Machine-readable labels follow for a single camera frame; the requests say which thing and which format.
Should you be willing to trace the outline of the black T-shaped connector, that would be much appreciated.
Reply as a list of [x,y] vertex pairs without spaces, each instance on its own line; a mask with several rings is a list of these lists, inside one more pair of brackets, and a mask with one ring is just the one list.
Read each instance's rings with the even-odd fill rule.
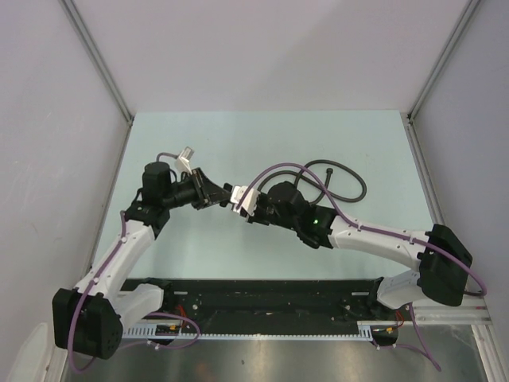
[[231,203],[231,195],[232,195],[233,185],[231,185],[229,183],[224,183],[223,190],[224,190],[224,198],[220,202],[220,206],[225,208]]

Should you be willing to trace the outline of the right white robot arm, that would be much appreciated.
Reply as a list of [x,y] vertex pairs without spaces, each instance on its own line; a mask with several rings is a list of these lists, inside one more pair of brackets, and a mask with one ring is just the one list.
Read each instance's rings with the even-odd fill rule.
[[425,298],[443,306],[463,302],[472,256],[444,225],[435,224],[429,231],[365,225],[334,208],[311,204],[288,181],[268,193],[236,186],[231,203],[248,222],[292,230],[313,249],[361,251],[405,266],[403,273],[377,281],[367,299],[373,318],[385,319],[395,309]]

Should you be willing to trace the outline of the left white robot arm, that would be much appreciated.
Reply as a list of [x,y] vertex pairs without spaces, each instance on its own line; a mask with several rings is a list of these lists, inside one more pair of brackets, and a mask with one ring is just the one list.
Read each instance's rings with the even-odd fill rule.
[[157,285],[141,284],[124,296],[119,291],[169,221],[171,210],[227,205],[232,187],[215,184],[199,168],[180,180],[172,175],[166,162],[145,166],[142,186],[120,213],[120,233],[110,249],[72,289],[55,293],[52,318],[58,348],[106,360],[116,352],[125,329],[150,313],[167,318],[174,312],[176,299]]

